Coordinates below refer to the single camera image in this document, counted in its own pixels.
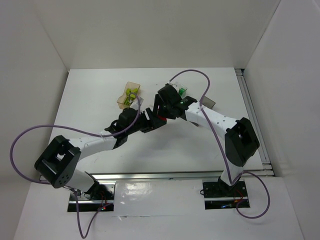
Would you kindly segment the green curved brick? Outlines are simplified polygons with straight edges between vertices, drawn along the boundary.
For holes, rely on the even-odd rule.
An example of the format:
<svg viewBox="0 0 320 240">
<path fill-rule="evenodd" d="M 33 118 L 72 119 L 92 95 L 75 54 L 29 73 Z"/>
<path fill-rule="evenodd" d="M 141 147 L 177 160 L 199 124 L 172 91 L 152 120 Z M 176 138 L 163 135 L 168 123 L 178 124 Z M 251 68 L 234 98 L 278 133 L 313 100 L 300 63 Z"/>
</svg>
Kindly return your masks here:
<svg viewBox="0 0 320 240">
<path fill-rule="evenodd" d="M 183 98 L 186 94 L 187 89 L 186 88 L 180 88 L 178 91 L 178 94 Z"/>
</svg>

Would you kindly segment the lime long lego brick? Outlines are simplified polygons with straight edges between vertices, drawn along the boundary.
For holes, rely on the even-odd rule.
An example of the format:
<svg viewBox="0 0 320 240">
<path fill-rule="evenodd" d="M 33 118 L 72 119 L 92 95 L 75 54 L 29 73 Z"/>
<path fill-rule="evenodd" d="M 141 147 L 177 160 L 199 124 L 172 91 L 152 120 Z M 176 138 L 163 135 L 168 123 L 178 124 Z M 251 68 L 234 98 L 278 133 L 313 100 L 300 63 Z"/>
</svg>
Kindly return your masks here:
<svg viewBox="0 0 320 240">
<path fill-rule="evenodd" d="M 127 88 L 125 91 L 126 97 L 123 104 L 126 106 L 130 106 L 135 100 L 138 91 L 138 88 Z"/>
</svg>

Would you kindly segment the red flower lego block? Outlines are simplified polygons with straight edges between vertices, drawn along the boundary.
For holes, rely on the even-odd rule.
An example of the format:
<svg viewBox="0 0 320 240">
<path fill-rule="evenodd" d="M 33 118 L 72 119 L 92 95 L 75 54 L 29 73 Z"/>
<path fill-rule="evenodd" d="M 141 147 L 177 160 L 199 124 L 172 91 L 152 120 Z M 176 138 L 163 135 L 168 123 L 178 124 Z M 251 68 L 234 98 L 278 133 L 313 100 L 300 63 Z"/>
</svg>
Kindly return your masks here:
<svg viewBox="0 0 320 240">
<path fill-rule="evenodd" d="M 162 117 L 162 116 L 157 116 L 161 121 L 164 121 L 164 122 L 166 122 L 167 121 L 167 119 L 165 118 L 165 117 Z"/>
</svg>

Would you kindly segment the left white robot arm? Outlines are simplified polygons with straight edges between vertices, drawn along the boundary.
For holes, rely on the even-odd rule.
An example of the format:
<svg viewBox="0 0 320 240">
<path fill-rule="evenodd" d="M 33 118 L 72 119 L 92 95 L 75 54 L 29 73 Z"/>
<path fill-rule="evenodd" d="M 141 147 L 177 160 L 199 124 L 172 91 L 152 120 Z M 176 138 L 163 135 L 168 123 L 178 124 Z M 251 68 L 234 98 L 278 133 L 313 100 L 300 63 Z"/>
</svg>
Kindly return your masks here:
<svg viewBox="0 0 320 240">
<path fill-rule="evenodd" d="M 128 107 L 99 136 L 74 139 L 56 136 L 34 167 L 55 189 L 69 187 L 82 192 L 88 199 L 110 198 L 111 192 L 105 185 L 90 173 L 76 169 L 78 162 L 91 155 L 119 148 L 133 133 L 148 133 L 166 124 L 167 118 L 150 108 L 138 113 Z"/>
</svg>

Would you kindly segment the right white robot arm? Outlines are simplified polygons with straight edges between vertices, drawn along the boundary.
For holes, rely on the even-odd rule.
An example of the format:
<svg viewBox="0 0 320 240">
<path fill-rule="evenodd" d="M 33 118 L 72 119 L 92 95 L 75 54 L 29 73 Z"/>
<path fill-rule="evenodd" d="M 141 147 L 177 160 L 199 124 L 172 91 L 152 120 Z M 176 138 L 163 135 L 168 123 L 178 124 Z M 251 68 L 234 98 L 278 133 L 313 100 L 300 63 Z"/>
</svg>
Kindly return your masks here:
<svg viewBox="0 0 320 240">
<path fill-rule="evenodd" d="M 181 118 L 185 121 L 207 128 L 218 139 L 224 140 L 222 157 L 225 164 L 218 184 L 222 191 L 229 192 L 239 181 L 249 158 L 251 158 L 260 143 L 252 123 L 243 117 L 240 120 L 220 114 L 186 96 L 182 98 L 177 88 L 166 84 L 154 99 L 153 111 L 162 118 Z"/>
</svg>

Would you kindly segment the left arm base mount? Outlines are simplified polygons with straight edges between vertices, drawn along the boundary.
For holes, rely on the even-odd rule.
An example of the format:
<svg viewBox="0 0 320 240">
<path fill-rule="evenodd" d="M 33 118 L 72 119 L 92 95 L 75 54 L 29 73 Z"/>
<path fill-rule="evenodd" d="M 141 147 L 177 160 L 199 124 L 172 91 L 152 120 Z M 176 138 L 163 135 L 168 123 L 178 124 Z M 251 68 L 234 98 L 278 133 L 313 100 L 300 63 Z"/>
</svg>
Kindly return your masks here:
<svg viewBox="0 0 320 240">
<path fill-rule="evenodd" d="M 98 209 L 100 209 L 101 212 L 113 212 L 115 207 L 115 188 L 115 183 L 109 182 L 100 183 L 93 194 L 76 189 L 76 194 L 71 192 L 69 195 L 67 212 L 75 213 L 77 211 L 76 197 L 78 199 L 78 210 L 80 213 L 93 213 Z"/>
</svg>

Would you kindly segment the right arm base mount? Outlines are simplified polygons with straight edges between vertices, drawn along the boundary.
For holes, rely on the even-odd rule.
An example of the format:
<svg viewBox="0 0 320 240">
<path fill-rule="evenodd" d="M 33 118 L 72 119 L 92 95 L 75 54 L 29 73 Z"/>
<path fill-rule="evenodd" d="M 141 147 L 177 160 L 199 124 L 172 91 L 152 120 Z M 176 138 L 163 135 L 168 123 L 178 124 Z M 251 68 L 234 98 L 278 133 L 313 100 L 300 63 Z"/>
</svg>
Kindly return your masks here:
<svg viewBox="0 0 320 240">
<path fill-rule="evenodd" d="M 217 181 L 203 182 L 200 194 L 204 197 L 206 210 L 250 208 L 247 187 L 244 181 L 239 181 L 230 191 L 220 188 Z"/>
</svg>

